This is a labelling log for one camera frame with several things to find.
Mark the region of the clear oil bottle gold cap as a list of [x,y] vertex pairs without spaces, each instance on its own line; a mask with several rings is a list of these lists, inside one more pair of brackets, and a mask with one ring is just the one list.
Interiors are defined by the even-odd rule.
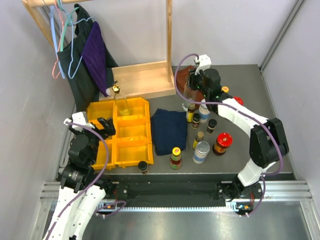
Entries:
[[185,78],[185,84],[184,84],[184,90],[183,90],[183,96],[191,101],[196,101],[197,98],[197,92],[195,90],[192,90],[189,86],[189,78]]

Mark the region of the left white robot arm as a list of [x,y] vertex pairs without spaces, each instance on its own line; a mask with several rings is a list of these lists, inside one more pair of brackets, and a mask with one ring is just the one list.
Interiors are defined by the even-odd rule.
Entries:
[[68,150],[68,163],[62,172],[58,200],[45,240],[80,240],[98,203],[109,198],[114,191],[112,182],[103,173],[95,173],[93,165],[98,156],[99,144],[116,134],[113,119],[98,118],[102,128],[75,117],[65,124],[74,134]]

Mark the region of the black cap spice jar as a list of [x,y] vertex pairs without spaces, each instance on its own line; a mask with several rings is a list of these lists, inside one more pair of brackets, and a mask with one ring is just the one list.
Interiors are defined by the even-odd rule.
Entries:
[[149,173],[148,163],[146,161],[140,161],[137,166],[143,175]]
[[217,126],[217,121],[215,119],[210,119],[208,121],[208,125],[207,125],[207,128],[206,128],[206,133],[208,135],[212,135],[214,130],[215,130],[215,128],[216,128],[216,126]]
[[192,117],[192,128],[198,129],[201,121],[201,115],[199,113],[194,113]]

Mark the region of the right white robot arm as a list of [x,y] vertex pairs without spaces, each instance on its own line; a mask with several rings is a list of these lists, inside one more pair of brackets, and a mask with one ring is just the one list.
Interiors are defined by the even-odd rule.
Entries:
[[192,90],[204,96],[209,111],[237,126],[249,139],[249,160],[232,180],[229,200],[249,195],[261,177],[268,175],[268,169],[276,163],[279,164],[278,170],[272,175],[283,169],[289,145],[280,119],[260,116],[238,103],[223,90],[216,69],[192,69],[188,72],[187,83]]

